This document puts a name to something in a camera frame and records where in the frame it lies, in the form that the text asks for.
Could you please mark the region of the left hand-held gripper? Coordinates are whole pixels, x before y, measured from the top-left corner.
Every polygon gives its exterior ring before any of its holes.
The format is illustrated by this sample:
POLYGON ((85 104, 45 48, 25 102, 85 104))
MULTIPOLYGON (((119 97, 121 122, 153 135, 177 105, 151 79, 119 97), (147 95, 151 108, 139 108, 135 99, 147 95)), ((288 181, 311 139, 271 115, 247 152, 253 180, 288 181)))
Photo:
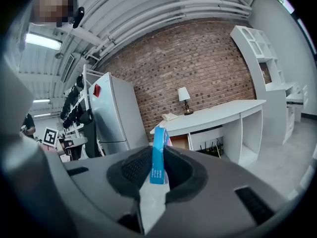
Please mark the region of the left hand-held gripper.
POLYGON ((46 127, 42 143, 50 147, 56 147, 58 133, 58 130, 46 127))

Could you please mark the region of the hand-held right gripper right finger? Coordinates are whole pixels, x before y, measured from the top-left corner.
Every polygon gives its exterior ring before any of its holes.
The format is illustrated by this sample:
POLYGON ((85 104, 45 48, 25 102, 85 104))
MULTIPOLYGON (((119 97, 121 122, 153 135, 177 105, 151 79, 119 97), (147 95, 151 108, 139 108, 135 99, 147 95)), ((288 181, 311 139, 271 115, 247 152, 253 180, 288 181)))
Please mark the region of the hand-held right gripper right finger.
POLYGON ((150 238, 264 238, 291 211, 274 188, 233 162, 165 147, 171 190, 150 238))

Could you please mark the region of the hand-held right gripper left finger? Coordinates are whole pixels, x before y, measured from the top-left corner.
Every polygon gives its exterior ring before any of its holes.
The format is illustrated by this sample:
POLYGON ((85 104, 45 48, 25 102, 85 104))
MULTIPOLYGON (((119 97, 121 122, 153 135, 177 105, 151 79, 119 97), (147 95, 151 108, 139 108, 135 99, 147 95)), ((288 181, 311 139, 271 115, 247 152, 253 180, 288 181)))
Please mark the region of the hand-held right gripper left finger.
POLYGON ((145 236, 140 189, 150 173, 150 146, 67 163, 45 156, 77 238, 145 236))

